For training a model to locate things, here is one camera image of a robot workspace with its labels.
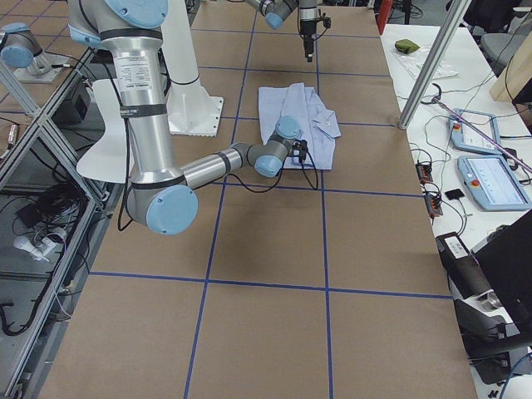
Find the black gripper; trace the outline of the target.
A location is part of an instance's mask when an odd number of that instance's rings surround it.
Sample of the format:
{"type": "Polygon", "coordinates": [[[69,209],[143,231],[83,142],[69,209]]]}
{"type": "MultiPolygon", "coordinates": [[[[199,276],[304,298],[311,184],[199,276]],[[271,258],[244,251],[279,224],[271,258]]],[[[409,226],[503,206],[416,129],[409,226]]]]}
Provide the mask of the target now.
{"type": "Polygon", "coordinates": [[[317,34],[318,20],[316,18],[309,20],[299,20],[299,34],[303,39],[304,56],[307,62],[313,61],[314,40],[317,34]]]}

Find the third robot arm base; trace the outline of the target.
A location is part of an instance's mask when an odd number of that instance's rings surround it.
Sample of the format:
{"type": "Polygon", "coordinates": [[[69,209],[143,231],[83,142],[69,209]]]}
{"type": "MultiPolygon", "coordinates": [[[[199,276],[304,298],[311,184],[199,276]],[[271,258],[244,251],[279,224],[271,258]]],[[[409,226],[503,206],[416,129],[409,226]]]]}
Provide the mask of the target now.
{"type": "Polygon", "coordinates": [[[1,27],[1,61],[13,68],[14,76],[23,83],[52,83],[71,66],[70,57],[46,52],[23,22],[1,27]]]}

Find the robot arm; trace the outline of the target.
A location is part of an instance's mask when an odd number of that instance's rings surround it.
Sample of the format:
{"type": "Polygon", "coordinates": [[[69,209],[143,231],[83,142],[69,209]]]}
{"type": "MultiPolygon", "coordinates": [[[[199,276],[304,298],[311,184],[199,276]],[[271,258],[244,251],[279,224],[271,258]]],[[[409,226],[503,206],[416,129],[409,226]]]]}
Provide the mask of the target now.
{"type": "Polygon", "coordinates": [[[278,119],[267,142],[238,143],[213,155],[178,166],[175,163],[167,95],[161,81],[159,51],[174,38],[186,60],[195,59],[190,21],[182,2],[70,1],[71,38],[112,55],[111,84],[126,129],[126,172],[122,209],[132,220],[157,234],[186,230],[199,209],[195,189],[251,165],[262,176],[274,177],[299,137],[300,126],[290,116],[278,119]]]}
{"type": "Polygon", "coordinates": [[[315,42],[318,39],[318,22],[321,21],[317,1],[244,0],[244,2],[258,11],[273,30],[279,29],[296,12],[298,35],[303,40],[304,56],[307,62],[313,61],[315,42]]]}

